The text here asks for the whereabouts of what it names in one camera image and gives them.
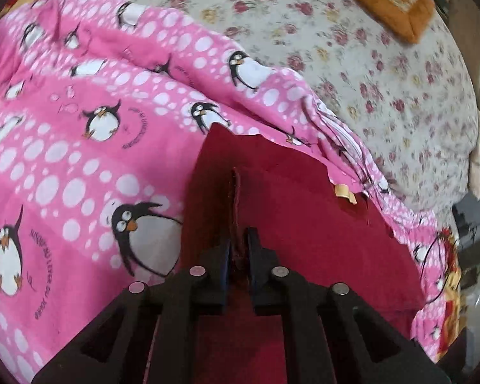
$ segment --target penguin print blanket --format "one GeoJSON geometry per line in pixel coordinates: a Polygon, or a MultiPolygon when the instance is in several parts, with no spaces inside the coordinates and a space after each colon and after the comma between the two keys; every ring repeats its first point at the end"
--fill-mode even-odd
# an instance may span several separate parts
{"type": "MultiPolygon", "coordinates": [[[[0,358],[20,383],[134,279],[178,269],[185,186],[214,123],[298,149],[364,191],[420,270],[433,213],[395,198],[299,74],[177,10],[38,0],[0,20],[0,358]]],[[[434,246],[429,299],[443,265],[434,246]]],[[[432,358],[444,309],[440,297],[413,323],[432,358]]]]}

